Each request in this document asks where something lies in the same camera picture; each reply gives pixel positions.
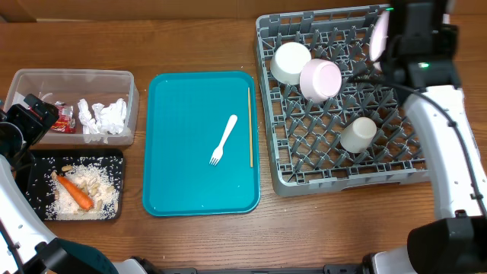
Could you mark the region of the red snack wrapper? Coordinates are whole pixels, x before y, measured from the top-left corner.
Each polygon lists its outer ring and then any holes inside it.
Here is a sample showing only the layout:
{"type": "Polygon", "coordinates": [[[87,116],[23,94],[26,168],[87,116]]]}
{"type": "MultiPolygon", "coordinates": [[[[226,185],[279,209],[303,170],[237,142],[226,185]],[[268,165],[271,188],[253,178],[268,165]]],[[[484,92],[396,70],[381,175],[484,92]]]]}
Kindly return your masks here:
{"type": "Polygon", "coordinates": [[[56,101],[54,106],[59,111],[59,118],[51,127],[51,130],[61,133],[76,133],[74,108],[61,101],[56,101]]]}

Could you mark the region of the white tissue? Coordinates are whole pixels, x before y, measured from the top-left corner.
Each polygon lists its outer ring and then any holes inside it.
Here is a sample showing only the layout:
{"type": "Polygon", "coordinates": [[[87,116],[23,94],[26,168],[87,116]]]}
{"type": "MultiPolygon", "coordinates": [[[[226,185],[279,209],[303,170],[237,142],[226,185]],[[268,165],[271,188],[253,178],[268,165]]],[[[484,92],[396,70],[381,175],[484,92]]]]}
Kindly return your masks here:
{"type": "Polygon", "coordinates": [[[88,102],[85,99],[80,99],[78,102],[78,118],[83,126],[84,134],[98,134],[96,120],[92,117],[89,110],[88,102]]]}
{"type": "Polygon", "coordinates": [[[95,129],[98,133],[117,135],[123,131],[127,105],[122,98],[108,107],[100,103],[93,104],[92,110],[94,111],[95,129]]]}

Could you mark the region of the food scraps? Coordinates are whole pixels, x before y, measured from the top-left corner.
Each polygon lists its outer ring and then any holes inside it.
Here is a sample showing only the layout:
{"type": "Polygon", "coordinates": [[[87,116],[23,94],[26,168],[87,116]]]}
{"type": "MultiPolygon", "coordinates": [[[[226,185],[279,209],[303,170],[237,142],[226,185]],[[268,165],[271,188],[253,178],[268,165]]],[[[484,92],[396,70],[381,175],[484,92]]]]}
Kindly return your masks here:
{"type": "Polygon", "coordinates": [[[27,201],[44,221],[103,221],[119,217],[123,171],[121,156],[41,157],[34,160],[27,201]],[[62,176],[88,194],[94,207],[85,211],[57,181],[62,176]]]}

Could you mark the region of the orange carrot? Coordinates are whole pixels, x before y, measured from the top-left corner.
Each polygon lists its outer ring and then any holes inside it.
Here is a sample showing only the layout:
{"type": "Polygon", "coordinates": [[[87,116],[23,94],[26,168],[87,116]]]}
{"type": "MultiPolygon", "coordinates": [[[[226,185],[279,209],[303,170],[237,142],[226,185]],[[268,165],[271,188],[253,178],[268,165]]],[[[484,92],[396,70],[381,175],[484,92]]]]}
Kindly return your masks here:
{"type": "Polygon", "coordinates": [[[57,176],[56,179],[68,191],[69,195],[73,198],[73,200],[79,205],[81,209],[88,211],[94,207],[94,202],[89,197],[89,195],[84,193],[70,180],[62,176],[57,176]]]}

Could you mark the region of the white plastic fork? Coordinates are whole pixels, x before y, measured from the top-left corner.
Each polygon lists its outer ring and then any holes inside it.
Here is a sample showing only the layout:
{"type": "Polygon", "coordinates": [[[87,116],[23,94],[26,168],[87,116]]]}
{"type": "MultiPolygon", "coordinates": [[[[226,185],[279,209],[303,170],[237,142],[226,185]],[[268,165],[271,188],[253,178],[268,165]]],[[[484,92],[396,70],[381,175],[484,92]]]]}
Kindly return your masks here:
{"type": "Polygon", "coordinates": [[[211,159],[210,159],[210,165],[216,166],[218,162],[221,160],[223,154],[224,154],[224,145],[226,141],[228,140],[229,135],[231,134],[233,128],[235,127],[237,123],[237,115],[232,114],[230,115],[227,125],[225,126],[223,135],[221,137],[221,140],[218,144],[218,146],[215,148],[215,150],[212,153],[211,159]]]}

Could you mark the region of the wooden chopstick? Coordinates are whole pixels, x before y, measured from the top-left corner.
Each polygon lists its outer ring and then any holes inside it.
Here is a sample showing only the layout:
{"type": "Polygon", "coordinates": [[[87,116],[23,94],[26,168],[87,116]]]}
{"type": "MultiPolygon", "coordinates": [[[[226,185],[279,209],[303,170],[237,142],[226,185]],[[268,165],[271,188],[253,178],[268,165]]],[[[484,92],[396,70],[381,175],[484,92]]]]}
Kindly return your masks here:
{"type": "Polygon", "coordinates": [[[247,89],[248,121],[249,121],[249,144],[250,144],[250,167],[253,168],[253,124],[252,124],[252,100],[250,88],[247,89]]]}

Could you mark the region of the white bowl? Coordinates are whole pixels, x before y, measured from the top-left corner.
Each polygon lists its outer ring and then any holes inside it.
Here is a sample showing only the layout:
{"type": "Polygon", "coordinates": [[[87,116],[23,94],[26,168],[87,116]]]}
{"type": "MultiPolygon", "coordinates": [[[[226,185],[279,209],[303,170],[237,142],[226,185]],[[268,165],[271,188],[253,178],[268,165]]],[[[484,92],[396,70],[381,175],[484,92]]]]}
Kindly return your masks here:
{"type": "Polygon", "coordinates": [[[311,60],[309,49],[296,42],[282,44],[271,60],[272,76],[283,84],[299,84],[304,66],[311,60]]]}

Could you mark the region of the pink bowl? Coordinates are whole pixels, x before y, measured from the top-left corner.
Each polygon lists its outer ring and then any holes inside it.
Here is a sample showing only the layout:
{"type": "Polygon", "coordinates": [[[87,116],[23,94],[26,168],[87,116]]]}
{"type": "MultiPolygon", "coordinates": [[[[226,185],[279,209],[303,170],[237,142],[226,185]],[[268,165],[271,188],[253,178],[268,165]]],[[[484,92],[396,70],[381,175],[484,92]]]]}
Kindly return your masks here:
{"type": "Polygon", "coordinates": [[[322,103],[339,93],[342,87],[340,69],[334,62],[312,59],[303,67],[299,85],[305,99],[322,103]]]}

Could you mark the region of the white paper cup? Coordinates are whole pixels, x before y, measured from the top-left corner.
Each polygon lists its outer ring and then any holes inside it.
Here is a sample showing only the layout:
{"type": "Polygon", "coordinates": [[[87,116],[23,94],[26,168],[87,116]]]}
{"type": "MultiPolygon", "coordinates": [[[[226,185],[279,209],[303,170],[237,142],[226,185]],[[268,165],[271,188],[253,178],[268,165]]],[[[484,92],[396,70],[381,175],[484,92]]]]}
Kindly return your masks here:
{"type": "Polygon", "coordinates": [[[359,117],[341,133],[340,144],[348,152],[362,153],[372,143],[377,126],[372,119],[359,117]]]}

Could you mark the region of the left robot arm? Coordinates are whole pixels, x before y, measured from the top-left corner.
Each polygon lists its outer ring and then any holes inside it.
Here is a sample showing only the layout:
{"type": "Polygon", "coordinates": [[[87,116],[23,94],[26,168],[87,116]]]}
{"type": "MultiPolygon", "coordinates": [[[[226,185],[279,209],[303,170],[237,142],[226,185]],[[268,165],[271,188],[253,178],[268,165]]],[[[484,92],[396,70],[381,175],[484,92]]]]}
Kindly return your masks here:
{"type": "Polygon", "coordinates": [[[58,120],[58,109],[33,94],[1,112],[1,272],[146,273],[135,257],[113,263],[98,249],[61,239],[40,220],[14,180],[28,149],[58,120]]]}

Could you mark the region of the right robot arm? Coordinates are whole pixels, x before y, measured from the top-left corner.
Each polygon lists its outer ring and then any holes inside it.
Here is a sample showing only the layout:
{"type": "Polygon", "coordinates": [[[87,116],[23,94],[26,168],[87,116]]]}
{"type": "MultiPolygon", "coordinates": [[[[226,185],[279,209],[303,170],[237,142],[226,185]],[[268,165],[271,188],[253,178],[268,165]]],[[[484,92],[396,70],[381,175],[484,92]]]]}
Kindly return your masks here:
{"type": "Polygon", "coordinates": [[[486,175],[454,65],[458,29],[449,1],[393,1],[373,34],[374,58],[396,89],[421,143],[435,221],[409,232],[404,247],[373,255],[372,273],[486,270],[486,175]]]}

